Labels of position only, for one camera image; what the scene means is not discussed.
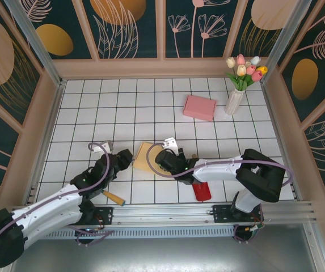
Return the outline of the yellow paper box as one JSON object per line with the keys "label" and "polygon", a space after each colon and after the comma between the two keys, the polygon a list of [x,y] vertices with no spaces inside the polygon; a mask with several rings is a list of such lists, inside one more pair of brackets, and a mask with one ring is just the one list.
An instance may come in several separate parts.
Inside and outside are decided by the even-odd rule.
{"label": "yellow paper box", "polygon": [[[140,145],[140,148],[138,150],[138,153],[135,157],[133,167],[145,172],[149,172],[151,174],[155,174],[155,172],[150,168],[150,166],[147,163],[146,156],[148,149],[152,146],[152,143],[148,142],[142,142]],[[156,156],[163,150],[163,148],[160,145],[154,146],[151,151],[149,152],[149,161],[150,164],[153,166],[153,168],[163,175],[170,175],[168,172],[164,171],[156,162],[155,158]]]}

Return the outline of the red shovel with wooden handle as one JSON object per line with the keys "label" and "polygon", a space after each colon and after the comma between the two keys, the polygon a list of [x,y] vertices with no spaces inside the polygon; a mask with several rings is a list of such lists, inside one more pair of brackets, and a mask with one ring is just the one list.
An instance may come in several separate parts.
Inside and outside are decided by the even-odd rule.
{"label": "red shovel with wooden handle", "polygon": [[200,166],[199,169],[193,171],[194,181],[192,187],[195,197],[200,202],[210,200],[212,196],[209,185],[205,184],[209,178],[209,174],[207,173],[208,166],[206,165],[207,161],[205,159],[199,159],[196,154],[192,155],[192,160],[196,161],[194,167]]}

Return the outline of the pink paper box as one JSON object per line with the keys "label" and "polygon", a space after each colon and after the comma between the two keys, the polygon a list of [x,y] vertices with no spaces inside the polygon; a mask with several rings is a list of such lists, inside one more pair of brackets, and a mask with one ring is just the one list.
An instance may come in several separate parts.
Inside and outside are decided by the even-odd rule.
{"label": "pink paper box", "polygon": [[203,121],[213,121],[216,101],[205,97],[188,95],[185,101],[183,115]]}

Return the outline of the white ribbed vase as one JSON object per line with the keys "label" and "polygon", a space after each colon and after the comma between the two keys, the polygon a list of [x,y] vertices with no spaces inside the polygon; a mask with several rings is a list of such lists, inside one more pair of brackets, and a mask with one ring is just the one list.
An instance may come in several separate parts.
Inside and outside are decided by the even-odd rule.
{"label": "white ribbed vase", "polygon": [[232,116],[235,114],[245,96],[245,93],[245,91],[239,91],[236,88],[230,92],[229,101],[225,107],[225,113],[227,115]]}

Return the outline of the artificial tulip bouquet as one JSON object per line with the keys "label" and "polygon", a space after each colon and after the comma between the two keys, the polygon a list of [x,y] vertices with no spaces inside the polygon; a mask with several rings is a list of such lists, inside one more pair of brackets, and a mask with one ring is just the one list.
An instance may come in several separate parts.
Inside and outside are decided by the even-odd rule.
{"label": "artificial tulip bouquet", "polygon": [[261,58],[254,56],[250,60],[246,60],[242,54],[226,59],[226,65],[231,69],[232,73],[226,73],[228,78],[234,85],[235,90],[239,92],[245,91],[255,82],[260,81],[268,72],[266,66],[260,65]]}

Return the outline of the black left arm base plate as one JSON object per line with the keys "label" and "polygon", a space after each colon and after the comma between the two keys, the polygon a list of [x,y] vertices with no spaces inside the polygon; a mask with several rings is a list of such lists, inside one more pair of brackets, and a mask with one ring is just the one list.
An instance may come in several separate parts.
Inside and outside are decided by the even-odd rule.
{"label": "black left arm base plate", "polygon": [[112,207],[92,207],[83,211],[79,225],[111,225],[113,217]]}

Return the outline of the aluminium mounting rail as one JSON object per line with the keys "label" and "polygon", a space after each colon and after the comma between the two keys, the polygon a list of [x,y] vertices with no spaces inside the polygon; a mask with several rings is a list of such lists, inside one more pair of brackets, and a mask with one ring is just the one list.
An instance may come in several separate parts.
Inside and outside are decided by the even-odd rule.
{"label": "aluminium mounting rail", "polygon": [[[113,205],[111,227],[172,227],[212,225],[210,215],[215,204],[178,203],[153,205]],[[263,203],[264,224],[306,223],[316,219],[313,206],[308,201],[279,201]]]}

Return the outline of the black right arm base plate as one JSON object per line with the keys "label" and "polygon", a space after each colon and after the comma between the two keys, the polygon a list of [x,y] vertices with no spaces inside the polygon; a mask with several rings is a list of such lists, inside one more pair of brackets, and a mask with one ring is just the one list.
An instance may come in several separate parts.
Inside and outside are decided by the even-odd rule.
{"label": "black right arm base plate", "polygon": [[209,215],[213,217],[215,223],[253,224],[254,222],[264,220],[264,218],[261,216],[260,206],[256,206],[249,214],[239,210],[232,211],[231,207],[232,204],[213,205],[212,209],[209,211]]}

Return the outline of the aluminium side rail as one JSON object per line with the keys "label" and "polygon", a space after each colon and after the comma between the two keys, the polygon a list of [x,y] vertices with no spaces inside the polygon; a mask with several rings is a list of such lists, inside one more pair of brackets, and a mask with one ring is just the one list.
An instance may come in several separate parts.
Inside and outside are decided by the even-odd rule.
{"label": "aluminium side rail", "polygon": [[269,78],[264,83],[264,91],[275,120],[276,130],[284,153],[284,161],[288,163],[295,175],[293,186],[296,196],[298,199],[304,200],[306,193],[303,190],[302,166],[305,158],[305,145],[302,132],[299,129],[296,110],[281,77]]}
{"label": "aluminium side rail", "polygon": [[57,86],[43,83],[32,100],[25,132],[25,148],[30,152],[30,158],[24,163],[28,167],[28,176],[23,187],[23,205],[37,198],[64,89],[65,82]]}

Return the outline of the aluminium frame post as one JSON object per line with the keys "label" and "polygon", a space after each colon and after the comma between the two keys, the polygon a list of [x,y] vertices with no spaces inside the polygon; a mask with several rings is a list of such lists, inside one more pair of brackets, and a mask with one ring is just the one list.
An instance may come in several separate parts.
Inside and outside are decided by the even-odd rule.
{"label": "aluminium frame post", "polygon": [[63,80],[60,77],[46,47],[37,34],[34,23],[41,23],[52,10],[51,0],[2,0],[13,18],[16,27],[22,31],[30,49],[33,49],[37,60],[59,87]]}
{"label": "aluminium frame post", "polygon": [[289,45],[301,21],[305,17],[311,2],[312,0],[298,0],[293,8],[293,11],[290,12],[289,17],[268,56],[267,63],[265,64],[268,68],[268,72],[260,80],[262,85],[268,81],[269,77],[274,72],[280,57],[282,56],[286,47]]}

